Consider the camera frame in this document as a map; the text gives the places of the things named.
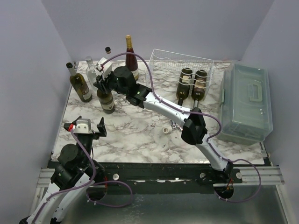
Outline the clear bottle silver stopper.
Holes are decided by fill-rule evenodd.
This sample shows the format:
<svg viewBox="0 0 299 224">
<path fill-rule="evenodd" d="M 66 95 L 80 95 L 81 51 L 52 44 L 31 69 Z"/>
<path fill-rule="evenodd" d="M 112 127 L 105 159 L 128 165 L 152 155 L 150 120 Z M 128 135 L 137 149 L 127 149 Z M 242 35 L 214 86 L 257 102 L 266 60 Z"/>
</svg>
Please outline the clear bottle silver stopper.
<svg viewBox="0 0 299 224">
<path fill-rule="evenodd" d="M 97 66 L 93 63 L 93 59 L 91 56 L 87 56 L 85 58 L 86 63 L 88 65 L 86 69 L 86 75 L 90 82 L 92 88 L 97 89 L 93 84 L 96 82 L 96 77 L 99 75 L 99 71 L 97 70 Z"/>
</svg>

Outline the dark bottle black neck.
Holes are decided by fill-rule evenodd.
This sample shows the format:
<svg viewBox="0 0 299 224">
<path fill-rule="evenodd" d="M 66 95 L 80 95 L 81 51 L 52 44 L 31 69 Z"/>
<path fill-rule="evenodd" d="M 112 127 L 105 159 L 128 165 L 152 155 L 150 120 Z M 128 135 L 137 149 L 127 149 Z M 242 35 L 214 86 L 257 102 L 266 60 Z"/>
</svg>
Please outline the dark bottle black neck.
<svg viewBox="0 0 299 224">
<path fill-rule="evenodd" d="M 103 93 L 100 89 L 96 92 L 104 113 L 111 114 L 115 111 L 115 103 L 112 92 Z"/>
<path fill-rule="evenodd" d="M 183 68 L 180 73 L 180 78 L 176 90 L 178 105 L 180 106 L 182 106 L 183 101 L 188 98 L 191 78 L 192 78 L 192 70 L 187 67 Z"/>
</svg>

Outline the red wine bottle gold cap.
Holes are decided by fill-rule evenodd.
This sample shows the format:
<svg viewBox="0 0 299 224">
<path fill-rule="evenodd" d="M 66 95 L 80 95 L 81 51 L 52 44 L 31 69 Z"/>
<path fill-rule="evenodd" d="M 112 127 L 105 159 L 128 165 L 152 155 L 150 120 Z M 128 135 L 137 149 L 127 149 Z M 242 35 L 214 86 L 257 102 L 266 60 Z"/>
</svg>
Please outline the red wine bottle gold cap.
<svg viewBox="0 0 299 224">
<path fill-rule="evenodd" d="M 126 35 L 125 38 L 126 38 L 127 52 L 134 53 L 131 36 Z M 132 72 L 134 79 L 138 80 L 139 71 L 138 71 L 138 62 L 136 56 L 132 54 L 126 54 L 125 65 Z"/>
</svg>

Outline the green bottle silver neck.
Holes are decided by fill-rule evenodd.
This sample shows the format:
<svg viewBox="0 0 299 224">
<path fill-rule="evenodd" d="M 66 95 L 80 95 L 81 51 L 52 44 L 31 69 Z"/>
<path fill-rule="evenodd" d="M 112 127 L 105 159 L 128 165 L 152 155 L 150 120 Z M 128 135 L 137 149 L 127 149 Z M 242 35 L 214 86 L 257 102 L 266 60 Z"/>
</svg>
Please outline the green bottle silver neck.
<svg viewBox="0 0 299 224">
<path fill-rule="evenodd" d="M 199 101 L 205 96 L 207 72 L 205 70 L 198 70 L 194 76 L 194 86 L 192 87 L 191 97 L 193 99 L 193 108 L 198 107 Z"/>
<path fill-rule="evenodd" d="M 80 100 L 85 103 L 90 102 L 92 94 L 82 74 L 75 71 L 71 62 L 66 63 L 66 67 L 70 72 L 70 83 Z"/>
</svg>

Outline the clear bottle dark cork stopper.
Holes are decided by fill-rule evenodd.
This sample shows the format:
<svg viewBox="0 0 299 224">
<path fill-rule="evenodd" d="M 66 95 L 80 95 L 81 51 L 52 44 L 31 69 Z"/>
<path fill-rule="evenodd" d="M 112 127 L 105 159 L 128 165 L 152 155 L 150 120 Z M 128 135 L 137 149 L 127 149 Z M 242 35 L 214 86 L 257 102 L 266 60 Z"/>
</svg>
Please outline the clear bottle dark cork stopper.
<svg viewBox="0 0 299 224">
<path fill-rule="evenodd" d="M 106 52 L 106 58 L 109 59 L 111 56 L 111 48 L 105 47 L 105 52 Z"/>
</svg>

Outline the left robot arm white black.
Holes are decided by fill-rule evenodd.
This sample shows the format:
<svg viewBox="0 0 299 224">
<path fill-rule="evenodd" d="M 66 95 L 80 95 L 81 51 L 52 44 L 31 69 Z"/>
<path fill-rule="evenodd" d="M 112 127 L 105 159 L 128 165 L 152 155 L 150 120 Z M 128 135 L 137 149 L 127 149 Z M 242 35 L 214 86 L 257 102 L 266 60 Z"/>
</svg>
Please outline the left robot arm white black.
<svg viewBox="0 0 299 224">
<path fill-rule="evenodd" d="M 91 128 L 90 119 L 79 116 L 71 123 L 65 123 L 64 129 L 71 133 L 75 143 L 62 147 L 58 157 L 59 164 L 50 178 L 48 190 L 43 199 L 21 224 L 59 224 L 73 202 L 93 184 L 105 179 L 105 169 L 91 158 L 93 141 L 106 137 L 104 119 Z"/>
</svg>

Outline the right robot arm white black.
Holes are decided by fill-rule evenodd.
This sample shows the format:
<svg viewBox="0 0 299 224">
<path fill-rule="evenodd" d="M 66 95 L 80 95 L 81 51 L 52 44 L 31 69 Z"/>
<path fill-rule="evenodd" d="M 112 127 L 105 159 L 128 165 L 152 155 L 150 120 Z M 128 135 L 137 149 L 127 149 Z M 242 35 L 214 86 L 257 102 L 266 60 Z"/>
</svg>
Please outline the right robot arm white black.
<svg viewBox="0 0 299 224">
<path fill-rule="evenodd" d="M 105 78 L 102 75 L 97 76 L 93 85 L 103 93 L 115 91 L 126 96 L 130 104 L 152 110 L 173 120 L 182 128 L 181 139 L 189 145 L 196 146 L 209 160 L 216 180 L 225 183 L 231 179 L 233 164 L 208 136 L 203 113 L 199 108 L 189 109 L 162 99 L 151 88 L 137 83 L 125 66 L 116 68 Z"/>
</svg>

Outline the chrome faucet with white fitting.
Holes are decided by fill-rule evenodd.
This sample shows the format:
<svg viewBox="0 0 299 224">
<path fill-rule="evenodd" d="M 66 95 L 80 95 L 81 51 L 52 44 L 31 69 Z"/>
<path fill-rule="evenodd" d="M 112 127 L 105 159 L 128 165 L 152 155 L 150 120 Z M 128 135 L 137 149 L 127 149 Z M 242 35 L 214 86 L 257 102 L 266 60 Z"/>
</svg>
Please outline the chrome faucet with white fitting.
<svg viewBox="0 0 299 224">
<path fill-rule="evenodd" d="M 182 131 L 182 128 L 179 125 L 177 125 L 173 120 L 170 121 L 170 125 L 165 126 L 162 129 L 162 131 L 163 131 L 164 134 L 170 134 L 170 133 L 172 133 L 175 130 Z"/>
</svg>

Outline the clear plastic storage box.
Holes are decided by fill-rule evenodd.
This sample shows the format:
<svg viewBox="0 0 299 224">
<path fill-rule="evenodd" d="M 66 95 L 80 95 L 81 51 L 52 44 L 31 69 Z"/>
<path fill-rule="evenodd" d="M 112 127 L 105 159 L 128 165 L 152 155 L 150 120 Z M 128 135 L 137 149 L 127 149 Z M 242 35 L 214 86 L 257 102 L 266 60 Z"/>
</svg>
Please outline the clear plastic storage box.
<svg viewBox="0 0 299 224">
<path fill-rule="evenodd" d="M 243 145 L 263 142 L 273 130 L 268 71 L 233 61 L 220 89 L 218 139 Z"/>
</svg>

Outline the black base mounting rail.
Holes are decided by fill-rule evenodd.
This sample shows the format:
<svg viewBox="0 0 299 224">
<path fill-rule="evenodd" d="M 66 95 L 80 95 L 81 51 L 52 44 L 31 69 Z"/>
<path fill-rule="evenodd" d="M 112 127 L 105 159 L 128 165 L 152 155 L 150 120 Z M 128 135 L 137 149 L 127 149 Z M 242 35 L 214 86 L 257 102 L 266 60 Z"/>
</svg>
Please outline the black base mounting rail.
<svg viewBox="0 0 299 224">
<path fill-rule="evenodd" d="M 221 197 L 230 198 L 234 193 L 234 181 L 242 182 L 241 173 L 237 167 L 234 167 L 230 177 L 224 180 L 215 175 L 209 164 L 104 162 L 100 165 L 105 169 L 105 179 L 97 182 L 98 187 L 89 188 L 92 198 L 102 196 L 105 189 L 110 195 L 214 194 L 218 192 Z M 253 168 L 258 173 L 258 186 L 260 186 L 260 174 L 256 167 Z"/>
</svg>

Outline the aluminium extrusion rail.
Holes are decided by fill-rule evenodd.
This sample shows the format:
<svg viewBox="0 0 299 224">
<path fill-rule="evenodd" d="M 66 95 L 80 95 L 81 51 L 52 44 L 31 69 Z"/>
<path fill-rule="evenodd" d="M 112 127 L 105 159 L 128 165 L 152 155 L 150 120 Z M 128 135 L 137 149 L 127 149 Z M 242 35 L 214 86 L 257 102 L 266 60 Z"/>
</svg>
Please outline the aluminium extrusion rail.
<svg viewBox="0 0 299 224">
<path fill-rule="evenodd" d="M 237 167 L 240 170 L 242 182 L 234 181 L 234 186 L 254 186 L 259 184 L 258 173 L 253 167 Z M 283 185 L 283 175 L 279 167 L 257 167 L 262 185 Z M 54 173 L 53 168 L 42 168 L 37 181 L 37 188 L 46 188 L 50 184 L 50 178 Z"/>
</svg>

